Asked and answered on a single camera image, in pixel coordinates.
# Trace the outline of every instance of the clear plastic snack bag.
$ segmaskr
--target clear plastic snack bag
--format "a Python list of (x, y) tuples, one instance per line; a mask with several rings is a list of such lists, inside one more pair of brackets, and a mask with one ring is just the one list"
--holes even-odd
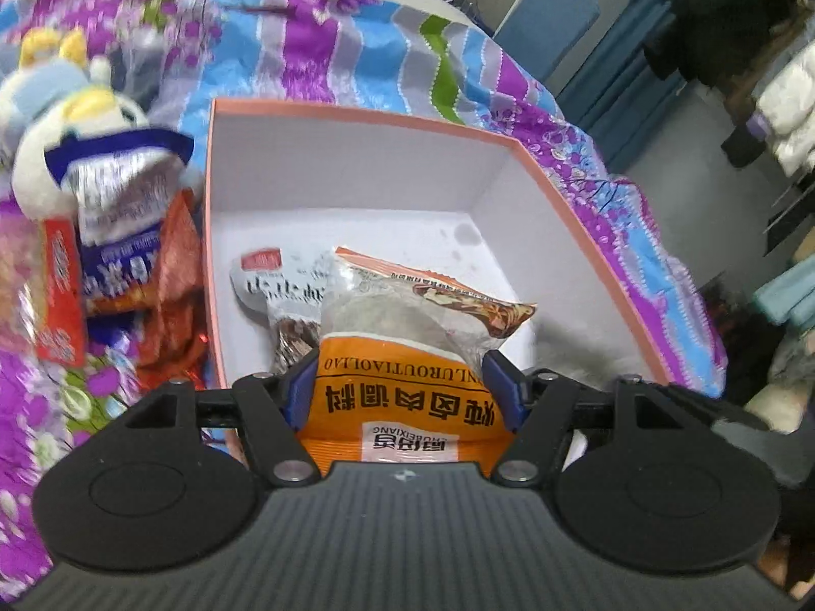
[(323, 472), (345, 459), (474, 461), (488, 474), (512, 432), (481, 361), (534, 313), (439, 273), (337, 249), (298, 437)]
[(264, 248), (241, 255), (230, 272), (246, 308), (266, 314), (273, 340), (271, 372), (284, 374), (319, 345), (320, 306), (330, 256)]

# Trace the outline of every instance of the orange snack packet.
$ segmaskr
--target orange snack packet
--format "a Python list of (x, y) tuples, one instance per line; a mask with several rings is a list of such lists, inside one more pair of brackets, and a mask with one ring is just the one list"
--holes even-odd
[(320, 470), (337, 460), (472, 461), (488, 475), (513, 434), (479, 378), (480, 361), (535, 306), (344, 248), (336, 257), (311, 410), (298, 433)]

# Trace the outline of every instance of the plush doll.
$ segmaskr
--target plush doll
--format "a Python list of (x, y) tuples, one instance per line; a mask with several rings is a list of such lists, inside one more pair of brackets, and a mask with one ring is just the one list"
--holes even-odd
[(81, 30), (63, 36), (36, 28), (23, 37), (19, 67), (0, 85), (0, 161), (11, 167), (11, 188), (28, 218), (76, 216), (76, 197), (54, 181), (46, 150), (71, 136), (148, 126), (141, 108), (110, 84), (109, 61), (88, 63)]

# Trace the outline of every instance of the red snack wrapper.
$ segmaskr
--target red snack wrapper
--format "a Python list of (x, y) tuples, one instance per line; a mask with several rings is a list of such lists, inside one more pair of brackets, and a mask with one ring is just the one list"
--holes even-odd
[(67, 220), (0, 211), (0, 348), (68, 367), (85, 362), (79, 251)]
[(178, 193), (161, 225), (160, 251), (150, 278), (156, 306), (144, 317), (137, 374), (149, 391), (184, 377), (202, 388), (200, 368), (206, 355), (206, 315), (202, 294), (201, 240), (190, 210), (193, 193)]

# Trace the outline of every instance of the ribbed black surface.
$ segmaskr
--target ribbed black surface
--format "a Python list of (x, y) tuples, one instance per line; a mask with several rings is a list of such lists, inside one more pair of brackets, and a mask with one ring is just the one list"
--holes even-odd
[(610, 565), (572, 542), (535, 493), (491, 485), (471, 464), (337, 464), (319, 485), (274, 493), (249, 532), (203, 561), (144, 577), (59, 565), (14, 608), (785, 611), (795, 604), (750, 567), (671, 579)]

